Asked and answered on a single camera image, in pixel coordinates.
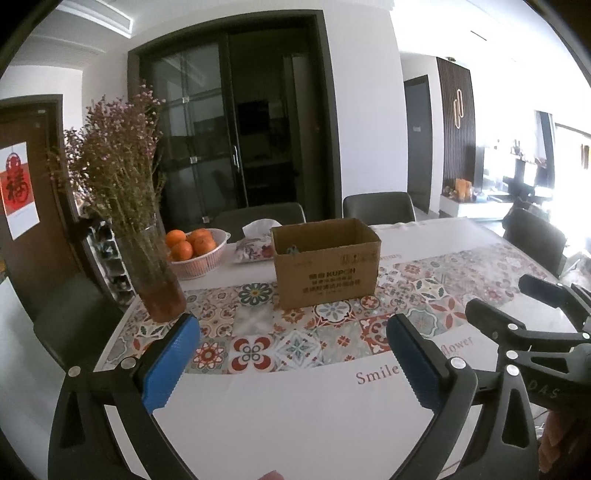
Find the left hand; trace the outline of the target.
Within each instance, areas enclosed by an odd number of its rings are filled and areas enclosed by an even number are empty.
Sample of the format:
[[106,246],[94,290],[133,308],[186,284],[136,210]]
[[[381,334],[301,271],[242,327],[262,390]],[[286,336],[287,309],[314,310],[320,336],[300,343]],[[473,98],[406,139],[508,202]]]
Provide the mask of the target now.
[[276,470],[273,470],[269,473],[264,474],[262,477],[259,478],[259,480],[284,480],[284,477]]

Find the right hand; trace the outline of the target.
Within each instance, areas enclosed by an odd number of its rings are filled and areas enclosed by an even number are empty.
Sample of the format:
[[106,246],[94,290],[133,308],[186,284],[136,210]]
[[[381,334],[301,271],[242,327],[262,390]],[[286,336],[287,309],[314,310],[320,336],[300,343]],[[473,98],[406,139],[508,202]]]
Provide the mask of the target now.
[[550,411],[538,457],[540,479],[589,479],[590,417]]

